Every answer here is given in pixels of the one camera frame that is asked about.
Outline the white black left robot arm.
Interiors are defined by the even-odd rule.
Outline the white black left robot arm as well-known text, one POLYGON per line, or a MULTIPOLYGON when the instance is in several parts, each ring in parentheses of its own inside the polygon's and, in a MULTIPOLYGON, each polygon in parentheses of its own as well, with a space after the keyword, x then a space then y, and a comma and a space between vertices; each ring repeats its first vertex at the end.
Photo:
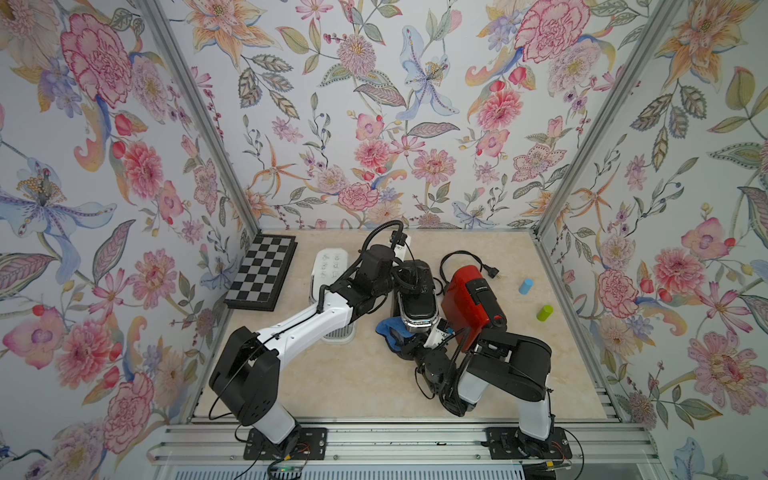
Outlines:
POLYGON ((235 330, 208 381, 216 400, 271 444, 294 445, 300 426, 278 400, 282 371, 326 334, 374 312, 377 299, 394 290, 393 271, 409 247, 408 240, 366 246, 334 283, 321 287, 316 303, 257 332, 235 330))

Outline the black coffee machine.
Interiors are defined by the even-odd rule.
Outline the black coffee machine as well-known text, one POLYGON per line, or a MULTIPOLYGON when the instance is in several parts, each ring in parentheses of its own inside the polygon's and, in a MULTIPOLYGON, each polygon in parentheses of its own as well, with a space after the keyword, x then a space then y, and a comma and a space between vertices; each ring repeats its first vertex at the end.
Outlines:
POLYGON ((401 317, 406 328, 415 334, 427 334, 439 319, 435 282, 429 265, 422 260, 405 260, 402 263, 416 263, 422 282, 420 294, 405 294, 396 289, 392 316, 401 317))

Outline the red coffee machine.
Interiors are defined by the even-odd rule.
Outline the red coffee machine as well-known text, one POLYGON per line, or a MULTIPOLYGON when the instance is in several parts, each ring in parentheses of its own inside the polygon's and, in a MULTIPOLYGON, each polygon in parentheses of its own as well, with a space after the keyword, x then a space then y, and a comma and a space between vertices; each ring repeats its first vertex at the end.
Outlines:
POLYGON ((467 352, 487 328, 507 330, 507 317, 488 281, 473 265, 459 268, 441 302, 444 317, 457 332, 461 352, 467 352))

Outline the blue microfiber cloth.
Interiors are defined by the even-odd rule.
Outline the blue microfiber cloth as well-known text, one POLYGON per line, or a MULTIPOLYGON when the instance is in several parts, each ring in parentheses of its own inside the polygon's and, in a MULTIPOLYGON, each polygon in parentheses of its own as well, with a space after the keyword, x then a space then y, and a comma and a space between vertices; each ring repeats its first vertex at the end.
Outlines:
POLYGON ((401 353, 404 346, 416 336, 406 328, 401 317, 390 317, 380 321, 375 327, 375 332, 385 339, 388 348, 396 354, 401 353))

